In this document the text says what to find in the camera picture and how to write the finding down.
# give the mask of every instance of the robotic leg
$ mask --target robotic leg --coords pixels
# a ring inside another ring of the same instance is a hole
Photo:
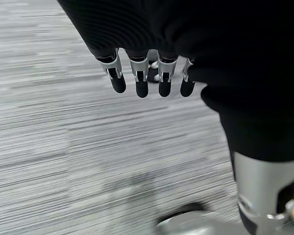
[[[294,235],[283,228],[294,198],[294,161],[273,163],[234,153],[238,204],[243,224],[213,218],[208,212],[192,211],[158,224],[162,235]]]

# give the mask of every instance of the black fabric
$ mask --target black fabric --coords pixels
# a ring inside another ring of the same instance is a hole
[[[195,59],[231,151],[294,160],[294,0],[59,0],[90,50]]]

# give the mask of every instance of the silver metal joint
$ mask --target silver metal joint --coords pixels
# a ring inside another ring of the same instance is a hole
[[[192,65],[193,65],[193,64],[192,64],[192,62],[190,61],[190,59],[187,58],[187,59],[186,59],[186,62],[185,62],[185,65],[184,65],[184,69],[183,69],[183,73],[184,73],[183,79],[184,79],[184,81],[186,81],[186,82],[188,82],[188,73],[187,73],[187,70],[188,70],[188,68],[189,68],[190,66],[192,66]]]
[[[113,77],[110,74],[109,69],[115,69],[118,78],[122,77],[122,67],[121,67],[121,61],[120,61],[119,54],[118,54],[118,49],[116,49],[116,55],[117,55],[116,59],[114,61],[112,61],[111,63],[103,63],[103,62],[99,61],[102,68],[103,68],[103,71],[109,76],[109,78],[111,80],[113,79]]]
[[[131,63],[132,72],[133,72],[133,75],[135,77],[135,81],[138,82],[137,72],[142,71],[143,74],[144,74],[143,81],[146,82],[147,81],[147,75],[148,75],[148,66],[149,66],[149,64],[148,64],[148,56],[143,61],[133,61],[131,59],[129,61]]]
[[[169,74],[168,82],[171,82],[174,75],[176,62],[177,62],[177,59],[171,63],[162,62],[160,60],[159,53],[158,53],[158,69],[159,69],[160,82],[163,82],[163,74],[165,72]]]

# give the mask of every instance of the silver metal leg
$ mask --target silver metal leg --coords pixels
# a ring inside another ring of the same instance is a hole
[[[160,235],[249,235],[242,224],[223,222],[205,211],[174,216],[159,223],[157,229]],[[274,235],[294,235],[294,228],[283,228]]]

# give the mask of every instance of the black fingertip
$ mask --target black fingertip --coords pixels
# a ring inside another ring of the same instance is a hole
[[[193,90],[194,90],[194,86],[195,86],[195,83],[188,80],[187,82],[183,79],[182,81],[182,84],[181,84],[181,89],[180,89],[180,92],[181,92],[181,95],[183,97],[188,97],[192,94]]]
[[[136,82],[136,94],[140,98],[145,98],[148,95],[148,83],[143,80]]]
[[[123,75],[122,75],[121,78],[114,77],[111,80],[111,83],[112,83],[113,89],[117,93],[123,93],[125,91],[125,89],[126,89],[126,84],[125,84],[125,80],[124,80]]]
[[[163,81],[159,82],[159,94],[162,97],[167,97],[170,94],[171,91],[171,82]]]

